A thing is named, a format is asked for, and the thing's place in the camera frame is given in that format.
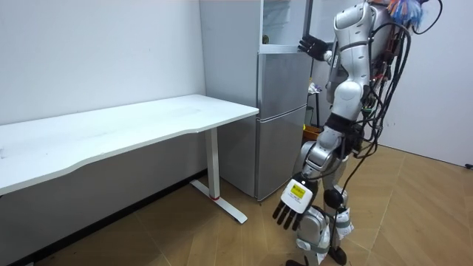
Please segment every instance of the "white wall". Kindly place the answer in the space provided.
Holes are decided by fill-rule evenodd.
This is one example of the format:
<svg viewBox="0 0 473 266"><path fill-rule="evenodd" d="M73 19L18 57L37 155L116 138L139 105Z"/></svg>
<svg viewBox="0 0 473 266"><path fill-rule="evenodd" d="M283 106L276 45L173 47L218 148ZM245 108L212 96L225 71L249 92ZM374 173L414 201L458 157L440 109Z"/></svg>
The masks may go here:
<svg viewBox="0 0 473 266"><path fill-rule="evenodd" d="M412 51L386 116L381 143L463 166L473 163L470 12L473 2L444 2L443 15ZM425 25L438 11L428 7Z"/></svg>
<svg viewBox="0 0 473 266"><path fill-rule="evenodd" d="M198 1L0 0L0 124L205 93Z"/></svg>
<svg viewBox="0 0 473 266"><path fill-rule="evenodd" d="M191 93L205 94L198 1L0 0L0 125ZM205 167L190 134L7 194L0 265Z"/></svg>

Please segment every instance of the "wooden floor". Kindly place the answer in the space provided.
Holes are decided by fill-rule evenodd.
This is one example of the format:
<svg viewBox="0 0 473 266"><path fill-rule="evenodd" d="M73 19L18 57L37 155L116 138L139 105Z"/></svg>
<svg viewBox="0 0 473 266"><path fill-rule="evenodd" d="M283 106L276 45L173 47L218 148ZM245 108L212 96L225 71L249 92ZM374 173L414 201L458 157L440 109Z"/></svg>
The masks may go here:
<svg viewBox="0 0 473 266"><path fill-rule="evenodd" d="M357 162L351 160L346 173ZM342 247L349 265L473 265L473 171L381 148L352 178L348 192L355 230ZM293 232L271 218L280 193L259 204L223 183L222 196L248 216L239 225L188 185L37 265L303 262ZM322 264L335 265L329 257Z"/></svg>

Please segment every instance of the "white table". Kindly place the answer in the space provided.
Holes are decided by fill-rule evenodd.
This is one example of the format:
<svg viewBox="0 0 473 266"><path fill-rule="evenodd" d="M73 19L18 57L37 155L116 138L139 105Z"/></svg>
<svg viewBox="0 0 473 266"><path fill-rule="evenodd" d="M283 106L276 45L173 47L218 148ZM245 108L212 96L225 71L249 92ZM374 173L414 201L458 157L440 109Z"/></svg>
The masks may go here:
<svg viewBox="0 0 473 266"><path fill-rule="evenodd" d="M205 131L210 188L191 183L243 223L247 217L220 198L217 127L257 113L253 107L188 95L0 126L0 195L88 163Z"/></svg>

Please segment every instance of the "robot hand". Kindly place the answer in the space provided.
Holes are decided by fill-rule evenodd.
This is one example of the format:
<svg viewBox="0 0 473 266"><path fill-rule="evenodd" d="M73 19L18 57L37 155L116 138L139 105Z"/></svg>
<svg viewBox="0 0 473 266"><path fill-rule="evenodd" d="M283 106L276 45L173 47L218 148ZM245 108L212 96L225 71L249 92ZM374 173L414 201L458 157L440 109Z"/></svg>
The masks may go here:
<svg viewBox="0 0 473 266"><path fill-rule="evenodd" d="M330 52L328 49L328 44L321 39L317 39L311 35L302 37L302 40L299 42L299 49L302 52L310 55L311 58L316 59L317 61L326 61L327 52Z"/></svg>
<svg viewBox="0 0 473 266"><path fill-rule="evenodd" d="M292 229L295 231L298 228L302 214L310 207L315 195L317 195L318 183L315 184L316 185L310 185L310 183L304 181L301 172L292 176L289 184L287 184L282 192L281 201L279 201L273 213L273 218L277 219L278 225L284 222L287 213L289 213L283 228L287 230L293 222L294 217L296 217L296 219L294 220Z"/></svg>

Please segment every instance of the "humanoid robot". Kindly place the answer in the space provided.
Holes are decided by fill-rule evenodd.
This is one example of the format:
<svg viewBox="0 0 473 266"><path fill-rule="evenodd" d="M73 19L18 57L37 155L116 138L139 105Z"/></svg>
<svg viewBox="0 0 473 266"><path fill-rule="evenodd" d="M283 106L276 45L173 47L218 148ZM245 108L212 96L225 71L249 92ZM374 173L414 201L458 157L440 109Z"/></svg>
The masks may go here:
<svg viewBox="0 0 473 266"><path fill-rule="evenodd" d="M326 254L340 265L347 263L340 240L353 226L345 188L356 169L377 148L384 115L409 54L410 30L422 34L416 31L421 14L409 16L404 11L410 8L409 11L421 12L424 2L392 0L388 6L365 1L336 15L333 24L336 39L332 50L328 44L310 35L300 42L302 52L331 65L326 88L332 108L317 141L302 146L293 179L284 190L273 218L280 225L285 221L284 229L291 227L296 231L296 244L304 251L307 266L318 266ZM443 7L440 0L439 3L440 12L435 22ZM415 9L402 4L415 4ZM371 128L370 137L364 136L367 126ZM341 187L338 182L351 153L361 160ZM321 181L323 209L311 206ZM286 265L300 264L288 261Z"/></svg>

